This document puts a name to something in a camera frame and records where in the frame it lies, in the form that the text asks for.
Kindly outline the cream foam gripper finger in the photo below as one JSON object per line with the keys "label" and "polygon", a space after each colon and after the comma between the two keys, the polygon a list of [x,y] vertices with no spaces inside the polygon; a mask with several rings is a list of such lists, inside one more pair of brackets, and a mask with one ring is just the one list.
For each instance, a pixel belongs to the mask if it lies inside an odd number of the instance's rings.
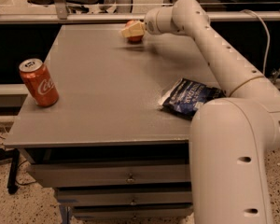
{"label": "cream foam gripper finger", "polygon": [[141,21],[128,21],[121,30],[121,34],[126,37],[141,36],[145,33],[145,25]]}

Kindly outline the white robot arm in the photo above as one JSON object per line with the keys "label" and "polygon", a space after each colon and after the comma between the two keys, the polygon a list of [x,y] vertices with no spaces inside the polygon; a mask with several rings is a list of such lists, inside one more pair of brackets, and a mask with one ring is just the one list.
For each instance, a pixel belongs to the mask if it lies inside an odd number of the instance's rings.
{"label": "white robot arm", "polygon": [[188,35],[224,92],[191,122],[195,224],[273,224],[264,156],[280,147],[280,90],[211,27],[196,0],[154,8],[121,33]]}

